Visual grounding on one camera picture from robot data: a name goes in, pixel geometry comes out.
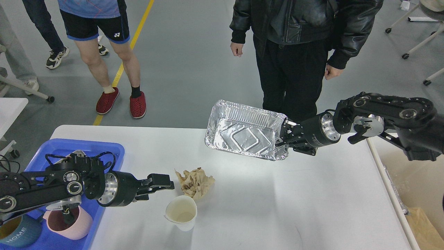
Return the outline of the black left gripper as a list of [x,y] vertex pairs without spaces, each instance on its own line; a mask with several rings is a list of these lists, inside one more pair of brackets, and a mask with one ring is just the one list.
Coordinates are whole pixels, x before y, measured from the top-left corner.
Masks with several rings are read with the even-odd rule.
[[105,174],[105,190],[97,202],[100,206],[127,206],[131,202],[149,200],[149,195],[159,190],[174,190],[168,174],[152,173],[138,180],[127,172],[109,171]]

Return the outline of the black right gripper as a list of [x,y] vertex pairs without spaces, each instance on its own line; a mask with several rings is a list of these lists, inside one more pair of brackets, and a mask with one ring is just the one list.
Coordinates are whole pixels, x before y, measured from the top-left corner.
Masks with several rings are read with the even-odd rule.
[[314,156],[319,147],[335,144],[340,138],[341,134],[333,125],[333,115],[323,112],[302,122],[286,118],[281,125],[275,146],[285,144],[295,152]]

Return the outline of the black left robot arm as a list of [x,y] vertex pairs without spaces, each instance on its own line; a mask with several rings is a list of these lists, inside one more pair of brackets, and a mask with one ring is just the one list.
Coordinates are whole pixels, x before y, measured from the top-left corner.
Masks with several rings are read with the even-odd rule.
[[76,197],[84,195],[100,206],[116,207],[148,200],[149,194],[156,191],[175,189],[167,174],[152,173],[138,180],[130,173],[115,171],[116,156],[108,163],[101,160],[108,154],[46,154],[49,166],[44,171],[2,172],[1,224],[43,206],[47,210],[62,210],[65,222],[71,224],[71,211],[81,204]]

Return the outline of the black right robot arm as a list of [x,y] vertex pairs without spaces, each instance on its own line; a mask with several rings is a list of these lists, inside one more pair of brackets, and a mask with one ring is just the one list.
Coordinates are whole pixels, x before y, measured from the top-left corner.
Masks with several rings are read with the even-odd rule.
[[443,154],[443,115],[430,100],[366,92],[302,122],[285,119],[275,145],[315,155],[347,133],[352,133],[350,144],[380,137],[400,148],[408,160],[435,161]]

